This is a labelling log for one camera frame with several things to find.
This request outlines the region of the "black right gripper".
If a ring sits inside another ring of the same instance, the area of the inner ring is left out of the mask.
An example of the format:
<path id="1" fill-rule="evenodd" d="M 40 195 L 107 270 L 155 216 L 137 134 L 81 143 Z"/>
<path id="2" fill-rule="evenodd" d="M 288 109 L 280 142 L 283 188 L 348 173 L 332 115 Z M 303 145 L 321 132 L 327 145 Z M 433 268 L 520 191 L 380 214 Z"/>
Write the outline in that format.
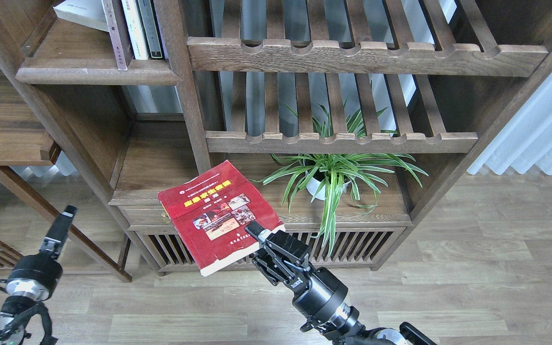
<path id="1" fill-rule="evenodd" d="M 310 247 L 282 230 L 275 232 L 251 221 L 245 231 L 259 242 L 252 262 L 276 286 L 283 282 L 293 293 L 293 306 L 313 322 L 344 322 L 350 307 L 348 288 L 327 268 L 309 263 Z"/>

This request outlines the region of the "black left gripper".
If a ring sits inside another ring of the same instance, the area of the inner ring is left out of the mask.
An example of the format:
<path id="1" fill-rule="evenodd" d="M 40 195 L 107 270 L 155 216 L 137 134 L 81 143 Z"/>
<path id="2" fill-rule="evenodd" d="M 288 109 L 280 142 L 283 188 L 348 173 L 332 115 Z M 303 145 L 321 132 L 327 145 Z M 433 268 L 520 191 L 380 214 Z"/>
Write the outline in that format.
<path id="1" fill-rule="evenodd" d="M 40 245 L 39 253 L 20 258 L 9 277 L 0 279 L 0 291 L 11 296 L 29 297 L 34 301 L 52 297 L 63 275 L 63 268 L 57 259 L 77 210 L 75 206 L 67 205 L 57 215 Z"/>

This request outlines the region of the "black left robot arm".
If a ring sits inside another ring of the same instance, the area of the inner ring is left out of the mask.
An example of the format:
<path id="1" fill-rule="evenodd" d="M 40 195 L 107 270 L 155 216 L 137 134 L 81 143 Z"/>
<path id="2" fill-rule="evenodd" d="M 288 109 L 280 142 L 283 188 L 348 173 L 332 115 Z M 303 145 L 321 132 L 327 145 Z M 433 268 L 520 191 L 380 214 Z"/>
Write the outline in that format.
<path id="1" fill-rule="evenodd" d="M 0 291 L 9 296 L 0 310 L 0 345 L 22 345 L 31 338 L 26 331 L 30 319 L 39 314 L 44 329 L 42 345 L 54 345 L 52 319 L 44 301 L 50 299 L 63 275 L 57 262 L 68 237 L 77 208 L 68 205 L 53 221 L 39 252 L 20 258 L 7 279 L 0 279 Z"/>

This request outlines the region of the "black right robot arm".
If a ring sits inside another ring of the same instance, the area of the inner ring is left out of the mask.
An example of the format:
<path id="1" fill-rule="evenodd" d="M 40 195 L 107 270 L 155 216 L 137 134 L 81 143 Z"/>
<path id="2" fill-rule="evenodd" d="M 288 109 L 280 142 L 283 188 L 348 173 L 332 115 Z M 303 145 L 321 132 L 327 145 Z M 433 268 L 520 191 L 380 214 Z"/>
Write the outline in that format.
<path id="1" fill-rule="evenodd" d="M 360 323 L 359 310 L 345 302 L 348 288 L 327 268 L 315 268 L 309 261 L 311 249 L 283 231 L 270 231 L 256 221 L 246 232 L 259 241 L 252 262 L 269 282 L 283 283 L 293 296 L 293 306 L 306 318 L 300 330 L 315 329 L 334 345 L 431 345 L 412 324 L 399 329 L 368 329 Z"/>

